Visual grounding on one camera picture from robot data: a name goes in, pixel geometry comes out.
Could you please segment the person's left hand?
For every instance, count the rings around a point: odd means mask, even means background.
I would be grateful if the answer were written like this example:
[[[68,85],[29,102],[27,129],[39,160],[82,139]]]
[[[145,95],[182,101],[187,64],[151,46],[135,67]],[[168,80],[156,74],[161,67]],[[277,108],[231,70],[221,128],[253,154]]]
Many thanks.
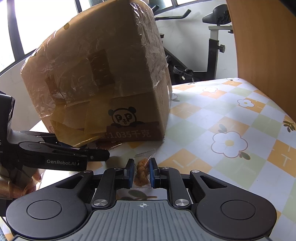
[[[25,167],[8,170],[1,166],[1,198],[16,199],[39,189],[45,169]]]

